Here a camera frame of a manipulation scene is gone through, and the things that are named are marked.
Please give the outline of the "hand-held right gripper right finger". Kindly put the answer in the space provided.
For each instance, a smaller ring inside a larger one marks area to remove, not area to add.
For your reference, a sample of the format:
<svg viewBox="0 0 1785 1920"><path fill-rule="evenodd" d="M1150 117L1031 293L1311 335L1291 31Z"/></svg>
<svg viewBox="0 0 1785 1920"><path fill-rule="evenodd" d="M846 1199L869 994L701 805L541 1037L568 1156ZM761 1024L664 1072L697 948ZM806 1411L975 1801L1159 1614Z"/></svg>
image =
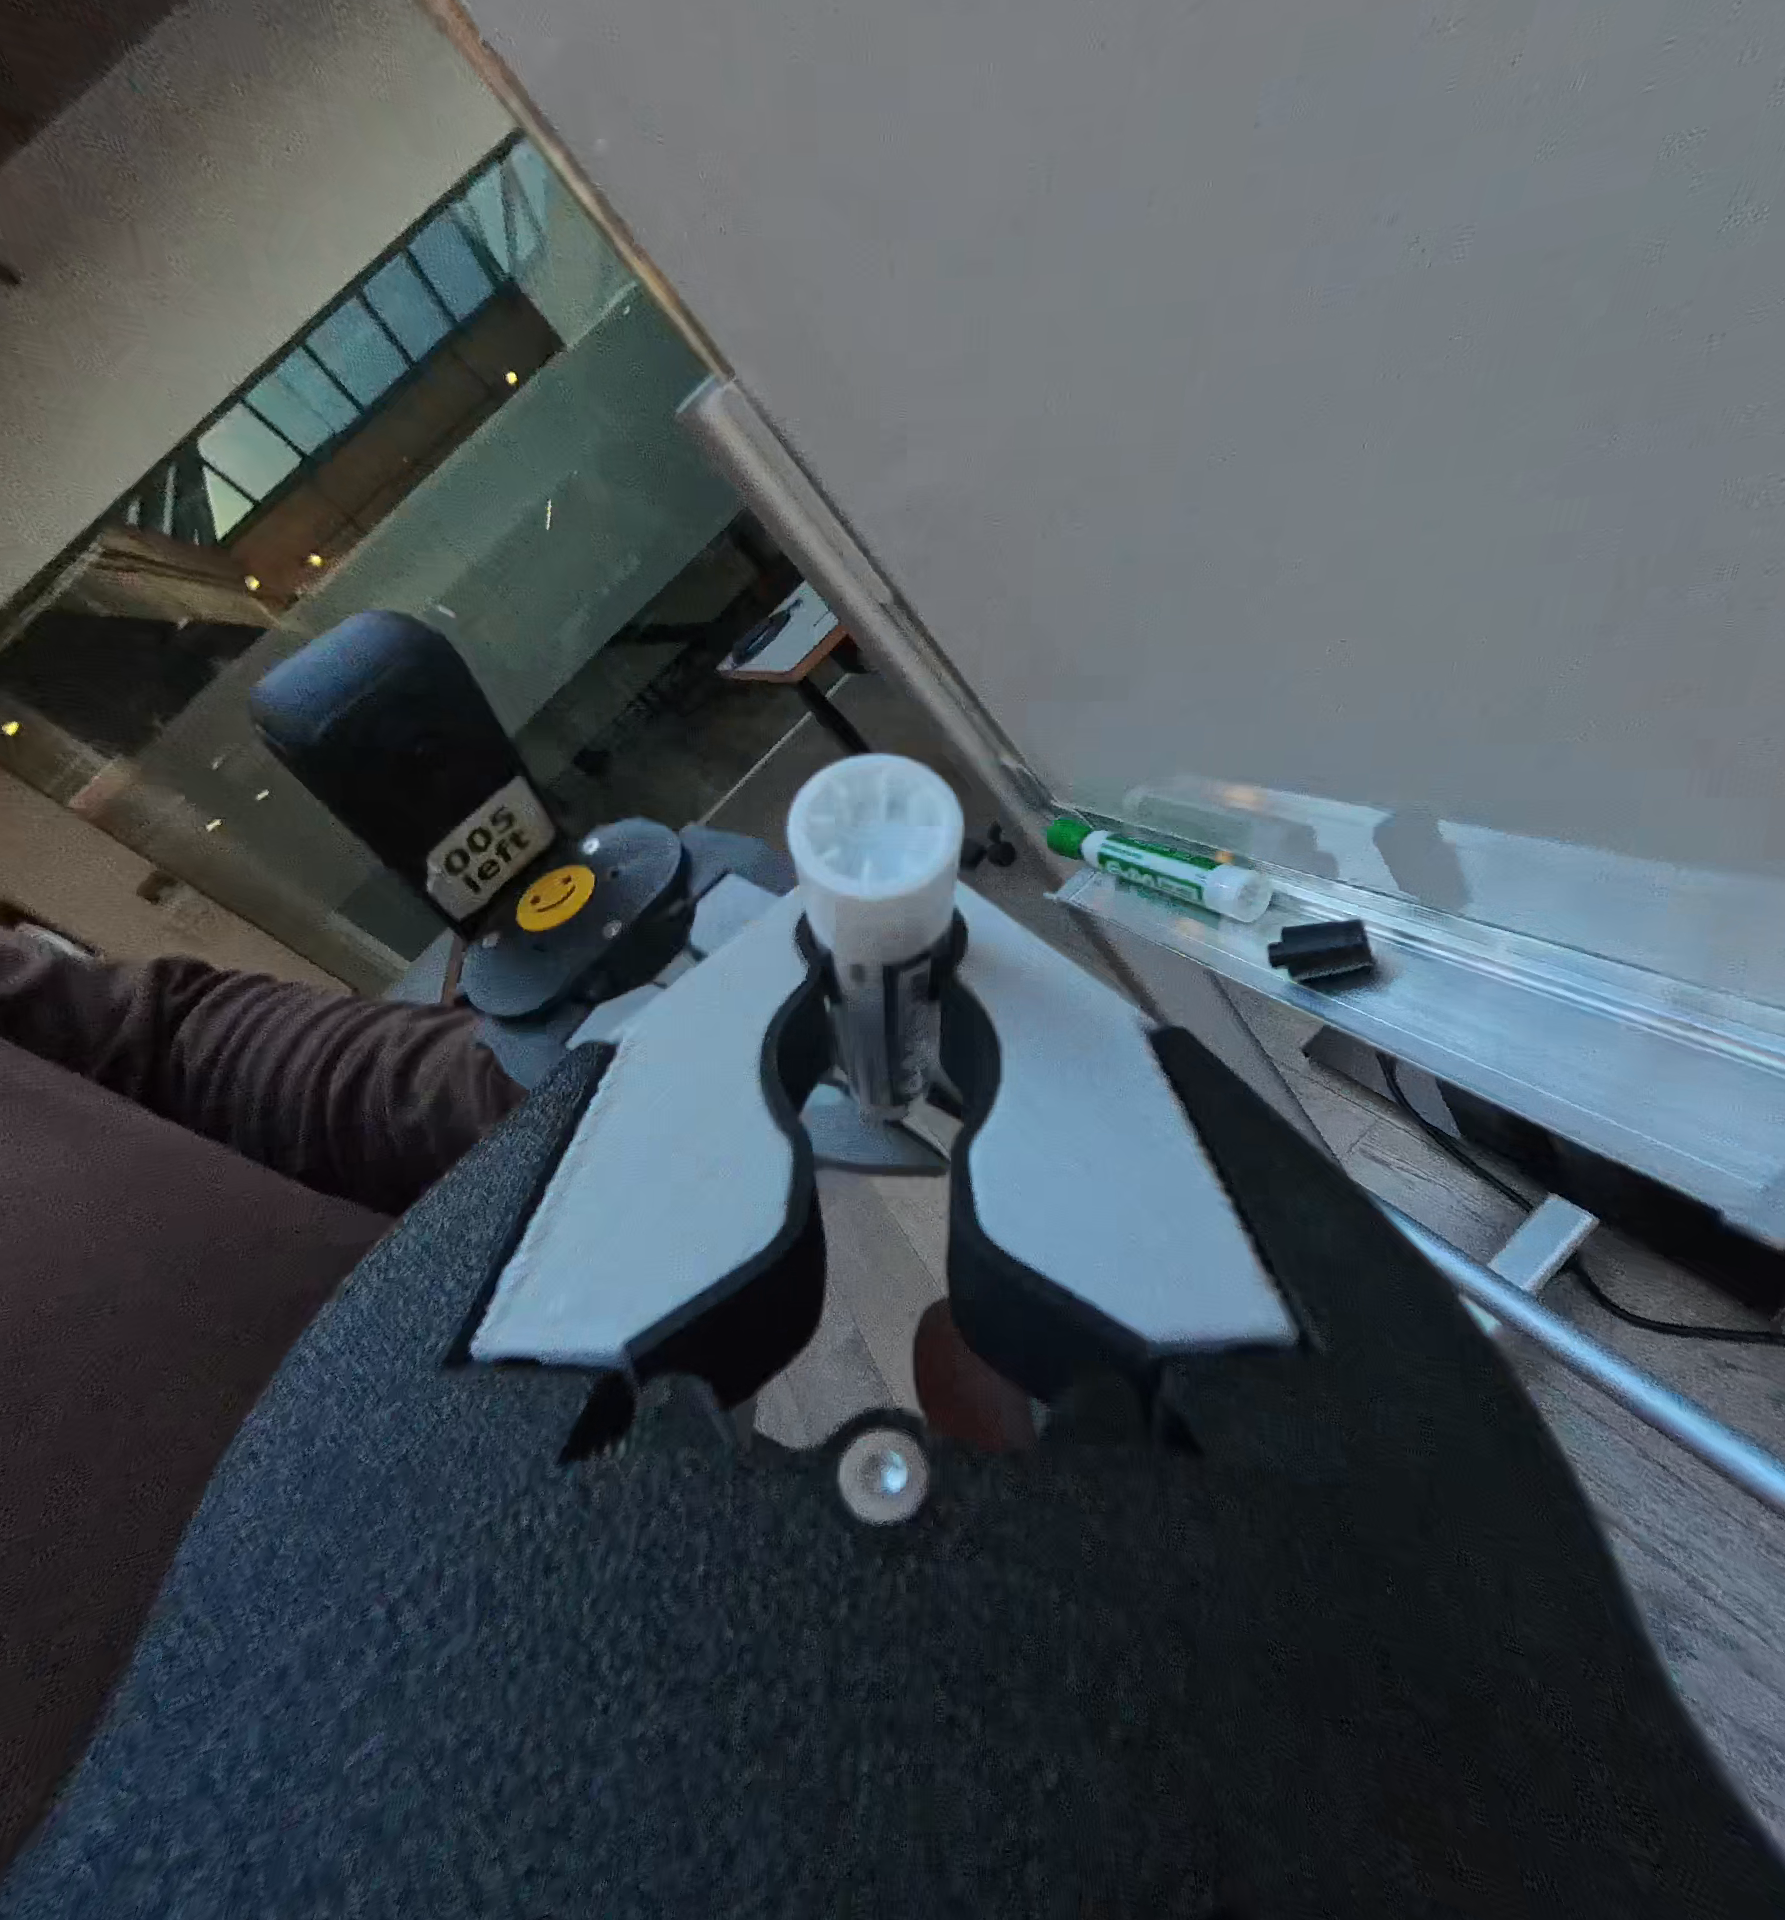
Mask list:
<svg viewBox="0 0 1785 1920"><path fill-rule="evenodd" d="M943 994L949 1286L965 1343L1031 1399L1298 1329L1161 1059L1114 988L970 890Z"/></svg>

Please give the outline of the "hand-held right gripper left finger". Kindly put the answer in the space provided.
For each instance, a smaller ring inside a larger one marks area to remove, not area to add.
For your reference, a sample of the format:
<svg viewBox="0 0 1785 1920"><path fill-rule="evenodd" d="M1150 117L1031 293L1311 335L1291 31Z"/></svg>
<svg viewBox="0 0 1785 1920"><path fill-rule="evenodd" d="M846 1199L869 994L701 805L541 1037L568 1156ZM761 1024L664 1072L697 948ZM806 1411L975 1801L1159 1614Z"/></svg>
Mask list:
<svg viewBox="0 0 1785 1920"><path fill-rule="evenodd" d="M776 901L662 988L615 1044L472 1327L480 1364L737 1409L801 1357L824 1306L803 1112L831 1067L801 901Z"/></svg>

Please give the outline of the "small black ridged block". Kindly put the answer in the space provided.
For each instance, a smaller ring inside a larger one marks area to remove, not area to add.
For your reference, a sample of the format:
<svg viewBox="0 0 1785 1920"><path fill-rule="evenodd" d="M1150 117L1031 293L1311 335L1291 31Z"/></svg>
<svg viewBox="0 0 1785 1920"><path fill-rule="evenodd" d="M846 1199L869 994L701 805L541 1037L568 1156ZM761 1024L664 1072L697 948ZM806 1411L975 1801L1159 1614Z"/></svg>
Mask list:
<svg viewBox="0 0 1785 1920"><path fill-rule="evenodd" d="M1361 921L1289 925L1266 947L1266 963L1293 985L1338 993L1374 983L1380 963Z"/></svg>

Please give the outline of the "black dry-erase marker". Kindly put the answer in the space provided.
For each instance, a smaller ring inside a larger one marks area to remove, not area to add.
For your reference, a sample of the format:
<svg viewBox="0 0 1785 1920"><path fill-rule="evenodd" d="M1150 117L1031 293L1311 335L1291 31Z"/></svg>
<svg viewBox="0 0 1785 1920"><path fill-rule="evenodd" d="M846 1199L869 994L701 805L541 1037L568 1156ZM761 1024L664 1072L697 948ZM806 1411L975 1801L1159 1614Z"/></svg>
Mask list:
<svg viewBox="0 0 1785 1920"><path fill-rule="evenodd" d="M932 1086L965 948L958 799L912 758L849 756L798 791L786 843L836 1067L867 1121L896 1123Z"/></svg>

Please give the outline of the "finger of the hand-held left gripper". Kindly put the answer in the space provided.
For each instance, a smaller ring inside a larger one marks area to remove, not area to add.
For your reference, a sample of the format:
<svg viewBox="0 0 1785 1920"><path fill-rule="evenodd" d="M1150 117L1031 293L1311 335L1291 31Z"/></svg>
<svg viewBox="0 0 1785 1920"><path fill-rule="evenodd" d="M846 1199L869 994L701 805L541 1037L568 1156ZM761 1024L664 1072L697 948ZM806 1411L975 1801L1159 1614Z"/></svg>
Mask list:
<svg viewBox="0 0 1785 1920"><path fill-rule="evenodd" d="M808 1093L801 1110L813 1166L861 1176L944 1176L951 1156L906 1119L867 1116L854 1094L832 1082Z"/></svg>
<svg viewBox="0 0 1785 1920"><path fill-rule="evenodd" d="M693 963L704 964L757 931L757 940L767 953L778 948L794 957L801 921L803 896L797 887L774 895L746 876L724 875L695 905L686 955Z"/></svg>

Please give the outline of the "glass skylight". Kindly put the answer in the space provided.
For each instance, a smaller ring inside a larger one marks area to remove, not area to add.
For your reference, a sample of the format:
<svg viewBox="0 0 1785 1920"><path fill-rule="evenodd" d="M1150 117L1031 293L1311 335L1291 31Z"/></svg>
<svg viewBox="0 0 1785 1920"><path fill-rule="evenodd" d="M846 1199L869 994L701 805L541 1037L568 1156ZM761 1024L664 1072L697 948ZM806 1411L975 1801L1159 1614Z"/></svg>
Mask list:
<svg viewBox="0 0 1785 1920"><path fill-rule="evenodd" d="M137 524L225 547L309 493L350 529L406 493L566 344L531 284L546 184L509 141L165 457Z"/></svg>

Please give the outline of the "green dry-erase marker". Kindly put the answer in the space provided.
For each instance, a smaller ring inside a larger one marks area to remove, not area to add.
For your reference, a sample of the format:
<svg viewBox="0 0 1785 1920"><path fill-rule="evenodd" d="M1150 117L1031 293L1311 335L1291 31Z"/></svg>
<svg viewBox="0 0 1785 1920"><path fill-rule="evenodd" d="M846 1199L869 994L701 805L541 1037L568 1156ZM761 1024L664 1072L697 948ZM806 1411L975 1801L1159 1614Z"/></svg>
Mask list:
<svg viewBox="0 0 1785 1920"><path fill-rule="evenodd" d="M1125 887L1241 925L1265 918L1275 898L1269 876L1227 856L1177 852L1071 815L1048 823L1047 846Z"/></svg>

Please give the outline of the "white table with wooden edge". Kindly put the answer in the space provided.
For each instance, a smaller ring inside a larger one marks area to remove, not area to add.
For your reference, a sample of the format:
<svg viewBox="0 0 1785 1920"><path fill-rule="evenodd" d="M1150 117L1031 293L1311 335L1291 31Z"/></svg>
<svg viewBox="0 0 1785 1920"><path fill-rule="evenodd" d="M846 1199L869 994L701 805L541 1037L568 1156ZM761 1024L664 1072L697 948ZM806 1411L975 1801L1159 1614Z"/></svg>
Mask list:
<svg viewBox="0 0 1785 1920"><path fill-rule="evenodd" d="M842 680L869 668L854 637L808 582L767 612L716 664L720 680L739 686L786 689L798 696L810 721L844 756L869 756L871 743L834 707L819 674L831 667Z"/></svg>

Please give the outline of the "silver-framed rolling whiteboard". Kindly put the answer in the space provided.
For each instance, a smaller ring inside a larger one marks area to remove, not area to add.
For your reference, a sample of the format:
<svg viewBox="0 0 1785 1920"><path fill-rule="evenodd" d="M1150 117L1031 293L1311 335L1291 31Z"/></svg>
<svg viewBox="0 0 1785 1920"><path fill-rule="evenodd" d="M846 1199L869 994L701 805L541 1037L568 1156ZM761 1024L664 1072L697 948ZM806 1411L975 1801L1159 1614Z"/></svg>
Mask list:
<svg viewBox="0 0 1785 1920"><path fill-rule="evenodd" d="M461 5L697 435L1039 805L1785 1243L1785 5Z"/></svg>

